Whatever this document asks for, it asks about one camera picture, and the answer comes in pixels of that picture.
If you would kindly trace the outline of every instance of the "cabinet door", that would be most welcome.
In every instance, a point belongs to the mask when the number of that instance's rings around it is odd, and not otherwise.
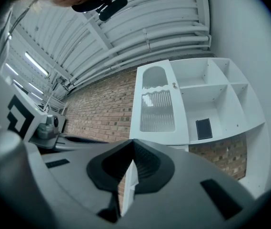
[[[188,144],[184,104],[169,60],[138,68],[130,138]]]

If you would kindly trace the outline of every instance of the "glass panel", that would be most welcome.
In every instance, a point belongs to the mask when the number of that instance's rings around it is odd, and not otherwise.
[[[141,100],[142,132],[173,132],[175,122],[169,91],[146,94]]]
[[[145,71],[143,76],[143,89],[168,85],[165,70],[155,66]]]

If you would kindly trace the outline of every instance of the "ceiling light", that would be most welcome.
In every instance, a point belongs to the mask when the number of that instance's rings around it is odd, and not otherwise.
[[[25,53],[25,56],[43,73],[45,74],[46,76],[49,75],[49,73],[43,69],[29,54],[28,52]]]
[[[19,75],[17,72],[15,72],[15,71],[13,70],[13,68],[11,68],[11,67],[8,65],[8,63],[6,63],[6,66],[7,66],[8,68],[10,68],[11,71],[13,71],[16,75]]]
[[[33,93],[31,93],[31,94],[33,94]],[[33,94],[35,97],[37,97],[37,98],[39,98],[39,99],[41,99],[42,100],[42,98],[40,98],[40,97],[38,97],[36,94]]]
[[[19,87],[21,87],[21,88],[23,88],[23,86],[19,83],[19,82],[17,82],[15,79],[13,80],[17,85],[19,85]]]
[[[33,88],[35,88],[38,92],[44,94],[43,91],[40,91],[37,87],[35,87],[35,86],[34,86],[33,84],[31,84],[30,82],[29,82],[29,85],[31,85]]]

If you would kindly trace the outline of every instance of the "black microphone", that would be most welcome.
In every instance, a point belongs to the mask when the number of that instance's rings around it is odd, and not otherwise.
[[[101,21],[107,21],[112,15],[117,13],[123,7],[128,4],[128,0],[115,0],[110,5],[108,5],[99,15]]]

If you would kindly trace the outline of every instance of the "ceiling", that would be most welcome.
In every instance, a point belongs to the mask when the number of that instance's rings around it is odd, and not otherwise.
[[[31,2],[14,5],[11,24]],[[58,79],[62,84],[53,96],[62,99],[70,90],[128,67],[204,53],[211,42],[209,27],[208,0],[129,0],[106,22],[94,11],[43,5],[40,11],[31,8],[16,27],[7,63],[19,82],[44,92],[44,101]],[[49,72],[47,77],[25,52]]]

